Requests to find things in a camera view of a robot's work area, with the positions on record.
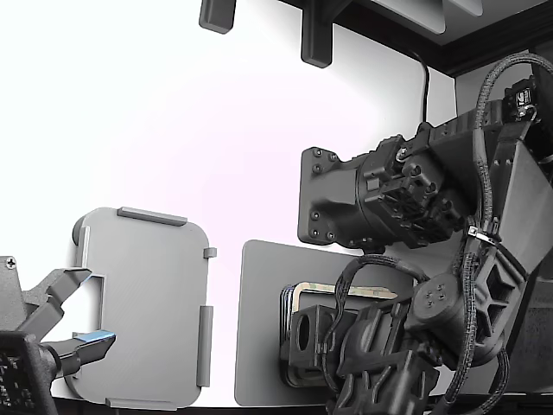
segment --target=black cable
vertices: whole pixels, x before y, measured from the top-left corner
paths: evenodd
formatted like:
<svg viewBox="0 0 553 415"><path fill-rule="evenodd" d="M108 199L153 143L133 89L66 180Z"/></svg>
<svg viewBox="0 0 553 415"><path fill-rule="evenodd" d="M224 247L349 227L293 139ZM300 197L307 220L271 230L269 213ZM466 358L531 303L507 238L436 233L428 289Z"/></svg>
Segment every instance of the black cable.
<svg viewBox="0 0 553 415"><path fill-rule="evenodd" d="M429 280L429 277L424 273L424 271L418 268L417 266L406 263L401 259L386 257L384 255L379 255L379 254L368 254L368 255L363 255L361 257L357 257L356 259L353 259L346 266L344 271L342 271L342 273L338 277L338 281L336 281L336 285L334 286L334 298L336 301L336 306L335 306L336 317L334 318L334 321L332 322L332 324L330 325L326 334L323 337L322 350L321 350L322 373L327 383L327 386L335 393L339 393L340 389L338 388L338 384L334 379L333 375L328 372L328 367L327 367L328 341L332 337L332 334L334 333L334 331L340 324L342 317L344 316L347 295L349 294L349 290L352 287L353 278L355 277L357 272L361 268L365 267L366 265L389 266L390 268L394 268L395 270L401 271L406 275L412 277L418 283L422 283L424 281Z"/></svg>
<svg viewBox="0 0 553 415"><path fill-rule="evenodd" d="M480 221L480 227L485 232L492 221L493 217L493 195L492 184L490 182L489 170L487 167L487 155L486 146L484 142L484 131L482 129L484 125L484 115L486 112L486 104L490 99L493 86L499 76L509 67L520 63L531 63L538 65L545 69L551 76L553 76L553 64L544 59L542 56L536 54L520 53L513 54L506 57L499 62L486 76L480 93L478 95L478 101L476 103L476 114L474 117L474 131L473 131L473 156L474 163L480 179L482 200L479 209L481 209L482 218Z"/></svg>
<svg viewBox="0 0 553 415"><path fill-rule="evenodd" d="M493 85L498 77L508 68L518 63L534 63L543 67L547 72L553 75L553 64L535 54L514 54L503 59L498 63L492 71L486 76L476 104L476 113L474 119L473 130L473 160L476 168L478 181L478 207L476 209L476 222L480 229L488 232L489 225L493 220L493 194L492 183L487 165L486 144L484 141L484 116L486 113L486 104L490 98ZM472 365L474 356L474 342L476 333L476 310L474 307L474 261L476 259L477 247L467 252L465 263L462 268L463 280L463 296L465 299L465 323L466 333L463 339L462 358L459 361L457 370L455 371L454 379L449 385L446 394L440 399L433 414L447 413L448 408L456 401L459 391L462 388L466 378L468 369ZM498 397L493 397L499 400L504 391L498 390Z"/></svg>
<svg viewBox="0 0 553 415"><path fill-rule="evenodd" d="M509 354L504 348L502 348L498 354L498 365L499 382L495 387L493 393L486 400L486 402L484 402L478 408L466 412L464 415L485 415L489 413L501 400L501 398L505 394L505 391L507 390L507 385L509 384L509 375L511 372Z"/></svg>
<svg viewBox="0 0 553 415"><path fill-rule="evenodd" d="M421 65L423 66L424 70L424 91L423 91L423 122L427 122L427 116L428 116L428 106L429 106L429 87L430 87L430 71L429 67L424 62L421 55L419 55L417 52L411 50L410 51L413 56L416 57L416 59L421 62Z"/></svg>

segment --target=gray plate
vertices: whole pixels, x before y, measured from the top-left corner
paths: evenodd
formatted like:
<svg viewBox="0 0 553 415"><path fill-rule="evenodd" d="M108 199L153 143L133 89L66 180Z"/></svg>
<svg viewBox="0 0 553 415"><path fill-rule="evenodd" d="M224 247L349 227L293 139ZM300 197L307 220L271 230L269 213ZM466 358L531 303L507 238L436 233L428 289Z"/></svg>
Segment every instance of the gray plate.
<svg viewBox="0 0 553 415"><path fill-rule="evenodd" d="M242 258L234 388L239 405L297 406L325 403L320 388L300 390L286 386L281 381L278 366L281 292L286 285L303 281L335 284L353 258L346 254L260 240L246 242ZM368 265L362 269L353 284L385 287L397 294L411 290L413 286L412 280L404 274L378 265ZM333 296L306 295L301 306L304 308L314 303L333 307L334 299Z"/></svg>
<svg viewBox="0 0 553 415"><path fill-rule="evenodd" d="M209 384L211 309L200 227L185 218L102 207L75 226L78 266L103 277L100 329L117 340L67 384L111 407L176 410Z"/></svg>

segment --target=white backdrop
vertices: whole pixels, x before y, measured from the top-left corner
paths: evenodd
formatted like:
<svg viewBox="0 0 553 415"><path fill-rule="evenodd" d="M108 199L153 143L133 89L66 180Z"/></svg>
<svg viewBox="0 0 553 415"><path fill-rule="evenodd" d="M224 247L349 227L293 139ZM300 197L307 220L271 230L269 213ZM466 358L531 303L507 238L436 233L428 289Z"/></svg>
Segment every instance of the white backdrop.
<svg viewBox="0 0 553 415"><path fill-rule="evenodd" d="M196 405L235 406L243 244L300 245L302 151L344 160L411 137L423 73L339 27L333 65L304 64L301 12L277 0L238 0L228 35L201 29L199 13L200 0L0 3L0 253L17 258L29 289L73 264L73 224L94 208L188 217L219 248L212 387ZM454 80L431 75L437 125L455 116ZM449 247L406 254L440 268ZM96 329L97 294L88 284L73 295L47 340ZM54 394L71 396L59 381Z"/></svg>

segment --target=screw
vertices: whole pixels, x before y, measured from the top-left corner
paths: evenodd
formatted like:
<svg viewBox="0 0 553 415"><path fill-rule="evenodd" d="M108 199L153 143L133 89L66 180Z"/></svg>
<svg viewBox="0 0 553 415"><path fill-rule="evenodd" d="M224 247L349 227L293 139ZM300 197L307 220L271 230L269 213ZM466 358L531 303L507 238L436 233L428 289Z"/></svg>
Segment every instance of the screw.
<svg viewBox="0 0 553 415"><path fill-rule="evenodd" d="M406 148L403 147L399 149L399 151L396 154L396 161L401 163L404 160L406 154L407 154Z"/></svg>
<svg viewBox="0 0 553 415"><path fill-rule="evenodd" d="M451 201L446 201L442 206L442 211L447 212L452 207L453 207L453 203Z"/></svg>
<svg viewBox="0 0 553 415"><path fill-rule="evenodd" d="M411 177L415 177L421 174L421 166L415 166L415 168L411 171Z"/></svg>
<svg viewBox="0 0 553 415"><path fill-rule="evenodd" d="M14 270L16 268L16 259L14 257L8 257L6 259L6 267L9 270Z"/></svg>

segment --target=black bracket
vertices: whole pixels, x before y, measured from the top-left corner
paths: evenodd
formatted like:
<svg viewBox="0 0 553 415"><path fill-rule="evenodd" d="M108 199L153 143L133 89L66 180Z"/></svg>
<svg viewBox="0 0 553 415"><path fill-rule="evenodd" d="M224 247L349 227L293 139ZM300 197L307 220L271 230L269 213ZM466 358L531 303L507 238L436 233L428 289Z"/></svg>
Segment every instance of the black bracket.
<svg viewBox="0 0 553 415"><path fill-rule="evenodd" d="M200 26L224 35L234 25L236 0L202 0Z"/></svg>
<svg viewBox="0 0 553 415"><path fill-rule="evenodd" d="M352 0L306 0L302 16L302 61L316 67L332 63L333 23Z"/></svg>

